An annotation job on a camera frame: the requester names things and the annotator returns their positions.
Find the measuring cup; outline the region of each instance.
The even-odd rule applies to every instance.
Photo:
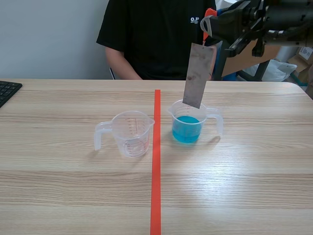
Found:
[[[224,120],[217,109],[206,108],[203,104],[200,109],[196,109],[179,100],[169,108],[168,112],[173,117],[173,136],[180,142],[197,141],[207,118],[215,118],[217,131],[220,135],[223,134]]]
[[[128,111],[117,115],[112,121],[96,126],[94,148],[101,148],[101,136],[112,132],[119,150],[128,157],[140,157],[149,147],[149,130],[155,121],[139,111]]]

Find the red tape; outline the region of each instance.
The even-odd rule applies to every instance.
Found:
[[[161,235],[161,90],[155,91],[150,235]]]

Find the keyboard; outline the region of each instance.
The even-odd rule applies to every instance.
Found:
[[[5,104],[20,88],[21,83],[0,81],[0,108]]]

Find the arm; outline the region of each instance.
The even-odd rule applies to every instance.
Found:
[[[113,71],[123,80],[142,80],[124,57],[124,53],[106,47],[107,60]]]

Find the blue water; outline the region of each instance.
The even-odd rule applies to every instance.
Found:
[[[199,121],[194,117],[181,116],[177,118],[180,121],[186,123],[199,123]],[[198,125],[189,125],[181,123],[177,120],[174,120],[173,123],[173,136],[176,140],[183,143],[193,143],[197,141],[201,133],[201,124]]]

